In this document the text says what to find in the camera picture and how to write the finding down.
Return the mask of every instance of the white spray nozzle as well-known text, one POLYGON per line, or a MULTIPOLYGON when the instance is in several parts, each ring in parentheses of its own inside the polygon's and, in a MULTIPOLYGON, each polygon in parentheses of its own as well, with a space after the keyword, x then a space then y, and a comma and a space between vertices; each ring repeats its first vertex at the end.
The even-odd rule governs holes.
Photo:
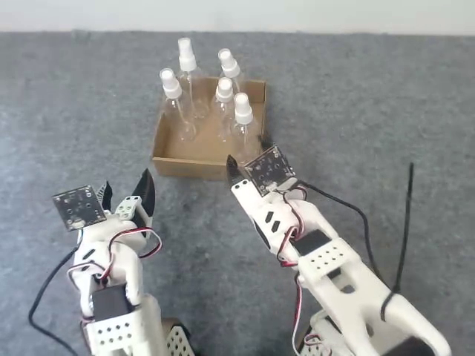
POLYGON ((183 72, 191 72, 196 69, 196 59, 191 46, 191 39, 183 37, 178 40, 178 49, 180 50, 180 68, 183 72))
POLYGON ((163 91, 169 99, 177 99, 181 96, 181 87, 178 79, 175 78, 173 70, 164 68, 160 71, 160 79, 162 79, 163 91))
POLYGON ((254 119, 249 98, 245 93, 237 93, 235 96, 235 117, 236 122, 241 125, 248 125, 254 119))
POLYGON ((228 78, 235 78, 239 75, 239 64, 236 62, 228 48, 223 48, 220 50, 217 54, 217 57, 221 61, 221 68, 223 68, 223 73, 225 76, 228 78))
POLYGON ((220 102, 230 102, 232 100, 232 80, 223 77, 217 82, 216 98, 220 102))

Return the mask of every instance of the gray carpet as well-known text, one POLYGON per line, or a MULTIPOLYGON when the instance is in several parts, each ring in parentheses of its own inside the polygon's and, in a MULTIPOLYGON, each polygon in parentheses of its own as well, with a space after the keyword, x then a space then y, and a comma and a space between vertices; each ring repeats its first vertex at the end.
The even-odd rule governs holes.
MULTIPOLYGON (((117 204, 149 165, 157 74, 182 33, 0 34, 0 354, 64 355, 27 325, 43 279, 74 245, 50 201, 111 182, 117 204)), ((268 123, 298 176, 367 212, 386 278, 397 264, 407 165, 416 163, 402 292, 475 353, 475 39, 192 33, 203 69, 230 47, 269 83, 268 123)), ((164 250, 145 288, 204 355, 291 354, 295 288, 223 182, 159 177, 164 250)), ((318 197, 365 256, 361 220, 318 197)), ((304 295, 303 319, 319 310, 304 295)), ((37 320, 85 355, 78 296, 61 273, 37 320)))

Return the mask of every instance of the cardboard box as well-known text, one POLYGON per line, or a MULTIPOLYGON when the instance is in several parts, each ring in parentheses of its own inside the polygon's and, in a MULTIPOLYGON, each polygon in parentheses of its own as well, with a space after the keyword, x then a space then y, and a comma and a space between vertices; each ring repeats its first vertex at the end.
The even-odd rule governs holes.
MULTIPOLYGON (((206 78, 211 101, 218 78, 206 78)), ((249 81, 246 92, 252 112, 263 135, 266 120, 266 83, 249 81)), ((152 161, 163 176, 196 177, 223 180, 226 178, 226 158, 232 154, 230 142, 222 142, 217 136, 219 119, 208 116, 198 128, 192 142, 183 142, 170 129, 168 120, 160 117, 154 141, 152 161)))

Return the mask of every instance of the robotic arm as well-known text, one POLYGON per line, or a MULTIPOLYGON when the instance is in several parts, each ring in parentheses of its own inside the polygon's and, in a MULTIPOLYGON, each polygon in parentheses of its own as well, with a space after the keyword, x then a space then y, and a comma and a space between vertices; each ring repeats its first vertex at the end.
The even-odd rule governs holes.
POLYGON ((267 248, 297 271, 298 301, 306 288, 323 308, 299 349, 295 325, 296 355, 451 356, 444 337, 403 296, 388 298, 392 291, 306 201, 311 185, 295 178, 276 146, 243 168, 247 177, 231 156, 227 169, 232 193, 267 248))
POLYGON ((94 356, 194 356, 189 335, 176 320, 162 320, 157 300, 143 291, 141 258, 162 247, 151 228, 154 182, 148 170, 133 194, 111 212, 108 183, 53 197, 69 231, 79 230, 68 276, 79 292, 81 328, 94 356), (154 247, 140 254, 154 238, 154 247))

